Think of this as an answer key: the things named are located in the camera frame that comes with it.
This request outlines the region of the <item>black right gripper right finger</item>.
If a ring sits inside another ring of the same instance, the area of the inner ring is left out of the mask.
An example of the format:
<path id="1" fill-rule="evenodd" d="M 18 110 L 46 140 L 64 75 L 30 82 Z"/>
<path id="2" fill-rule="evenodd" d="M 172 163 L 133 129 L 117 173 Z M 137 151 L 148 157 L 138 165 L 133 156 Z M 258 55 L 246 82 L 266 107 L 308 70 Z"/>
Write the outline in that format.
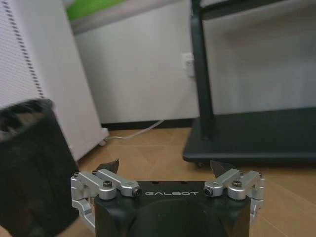
<path id="1" fill-rule="evenodd" d="M 265 178 L 263 174 L 252 170 L 244 173 L 231 164 L 214 160 L 211 160 L 209 164 L 215 180 L 204 183 L 204 194 L 214 198 L 222 196 L 224 191 L 227 191 L 228 197 L 233 200 L 250 198 L 250 224 L 253 224 L 264 203 Z"/>

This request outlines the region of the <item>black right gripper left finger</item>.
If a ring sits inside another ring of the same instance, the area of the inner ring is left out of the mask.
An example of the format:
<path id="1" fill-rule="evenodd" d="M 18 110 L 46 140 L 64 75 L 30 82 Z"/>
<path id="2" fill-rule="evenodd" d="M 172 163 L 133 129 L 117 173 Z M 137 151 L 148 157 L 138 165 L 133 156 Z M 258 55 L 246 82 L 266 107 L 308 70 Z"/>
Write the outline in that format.
<path id="1" fill-rule="evenodd" d="M 71 177 L 72 207 L 79 212 L 80 219 L 90 229 L 95 228 L 95 217 L 92 212 L 90 198 L 98 196 L 102 200 L 112 200 L 120 192 L 124 197 L 136 198 L 141 195 L 141 187 L 137 181 L 127 180 L 110 171 L 117 168 L 119 161 L 101 164 L 92 172 L 76 172 Z"/>

